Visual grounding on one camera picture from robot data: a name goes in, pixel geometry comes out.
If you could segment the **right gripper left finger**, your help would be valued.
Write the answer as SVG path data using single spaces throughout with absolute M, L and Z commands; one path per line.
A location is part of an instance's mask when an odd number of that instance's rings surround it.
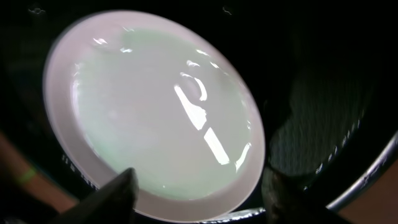
M 134 223 L 137 178 L 128 168 L 75 207 L 54 218 L 52 224 Z

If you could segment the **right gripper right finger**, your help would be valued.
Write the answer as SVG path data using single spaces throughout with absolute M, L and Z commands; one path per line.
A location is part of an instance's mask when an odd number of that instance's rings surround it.
M 290 178 L 269 166 L 262 173 L 261 191 L 267 223 L 349 224 L 344 218 L 308 198 Z

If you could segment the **white plate green stains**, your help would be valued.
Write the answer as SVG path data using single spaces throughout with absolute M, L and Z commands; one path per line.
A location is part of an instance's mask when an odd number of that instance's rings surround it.
M 74 23 L 50 50 L 43 89 L 72 164 L 98 188 L 132 167 L 142 215 L 211 220 L 259 182 L 266 141 L 251 92 L 223 54 L 176 22 L 108 11 Z

